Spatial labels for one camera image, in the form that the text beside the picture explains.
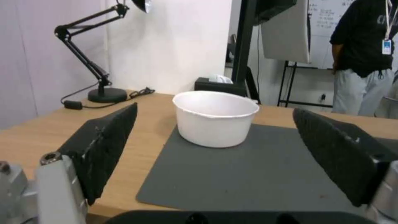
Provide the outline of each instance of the bolt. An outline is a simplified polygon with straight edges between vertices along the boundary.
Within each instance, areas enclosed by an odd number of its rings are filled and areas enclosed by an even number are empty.
[[[44,154],[41,159],[40,159],[40,165],[48,165],[50,163],[57,162],[59,160],[62,160],[62,155],[59,152],[50,152],[47,154]]]
[[[0,173],[4,173],[5,175],[11,173],[11,167],[7,161],[0,161]]]

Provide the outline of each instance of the black t-shirt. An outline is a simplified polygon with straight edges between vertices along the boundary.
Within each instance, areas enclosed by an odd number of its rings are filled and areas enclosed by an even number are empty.
[[[398,0],[389,7],[392,39],[398,32],[398,15],[392,21]],[[392,55],[382,54],[382,41],[386,34],[385,0],[356,0],[347,9],[334,31],[330,43],[344,44],[339,55],[338,70],[352,69],[361,77],[373,71],[390,69]]]

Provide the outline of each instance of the lamp shade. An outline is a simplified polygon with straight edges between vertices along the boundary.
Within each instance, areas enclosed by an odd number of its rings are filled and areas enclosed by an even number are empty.
[[[134,4],[145,13],[149,13],[151,0],[132,0]]]

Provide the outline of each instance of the white wall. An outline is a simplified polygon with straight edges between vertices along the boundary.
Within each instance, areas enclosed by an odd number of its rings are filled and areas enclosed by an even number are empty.
[[[54,29],[99,12],[101,4],[97,0],[16,2],[37,112],[47,114],[62,107],[59,102],[62,96],[97,81],[54,36]],[[104,34],[105,27],[99,27],[73,37],[73,42],[91,60],[106,68]],[[86,97],[86,93],[75,96],[75,99]]]
[[[241,0],[232,1],[232,12],[230,24],[230,34],[237,33],[239,12],[240,12]],[[252,41],[250,45],[250,53],[248,65],[252,70],[254,79],[257,82],[257,66],[258,66],[258,52],[259,49],[259,87],[260,87],[260,98],[263,104],[277,105],[279,88],[281,84],[281,78],[283,73],[283,61],[274,59],[267,59],[263,55],[262,37],[261,32],[259,34],[259,42],[257,43],[258,37],[258,26],[253,28]],[[287,78],[290,76],[290,70],[287,71]],[[285,96],[287,91],[287,81],[284,83],[284,89],[282,91],[282,97]],[[312,69],[297,69],[294,85],[290,100],[293,101],[305,101],[318,103],[320,96],[325,93],[326,100],[323,104],[332,104],[333,100],[333,75],[328,70],[312,70]],[[297,106],[290,104],[289,107],[300,107],[310,110],[324,110],[329,111],[328,108],[318,108],[312,106]]]
[[[5,129],[37,114],[14,1],[0,1],[0,28],[0,129]]]
[[[152,0],[149,14],[127,3],[126,17],[109,25],[114,86],[178,93],[223,73],[231,0]]]

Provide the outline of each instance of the gray pants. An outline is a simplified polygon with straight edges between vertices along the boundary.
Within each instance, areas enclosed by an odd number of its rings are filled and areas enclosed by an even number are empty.
[[[333,112],[373,116],[394,80],[392,70],[374,71],[362,78],[351,69],[338,71],[334,77]]]

